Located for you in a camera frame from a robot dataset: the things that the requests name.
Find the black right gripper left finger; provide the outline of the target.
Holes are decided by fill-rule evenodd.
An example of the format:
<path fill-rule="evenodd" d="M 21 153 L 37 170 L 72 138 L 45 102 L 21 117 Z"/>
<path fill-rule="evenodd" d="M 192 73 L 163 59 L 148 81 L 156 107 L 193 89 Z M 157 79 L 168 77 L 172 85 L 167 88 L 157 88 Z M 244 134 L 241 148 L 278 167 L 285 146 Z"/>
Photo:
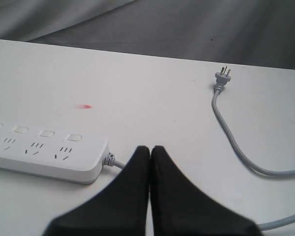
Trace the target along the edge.
<path fill-rule="evenodd" d="M 53 219 L 45 236 L 144 236 L 150 152 L 138 146 L 118 176 L 96 196 Z"/>

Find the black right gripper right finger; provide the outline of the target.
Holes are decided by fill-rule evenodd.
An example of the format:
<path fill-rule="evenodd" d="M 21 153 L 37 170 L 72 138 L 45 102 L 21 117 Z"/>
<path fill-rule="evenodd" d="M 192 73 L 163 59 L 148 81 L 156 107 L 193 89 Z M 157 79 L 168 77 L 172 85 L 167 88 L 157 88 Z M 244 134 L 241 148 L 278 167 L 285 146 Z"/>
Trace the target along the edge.
<path fill-rule="evenodd" d="M 196 187 L 163 146 L 150 160 L 150 200 L 156 236 L 261 236 L 257 224 Z"/>

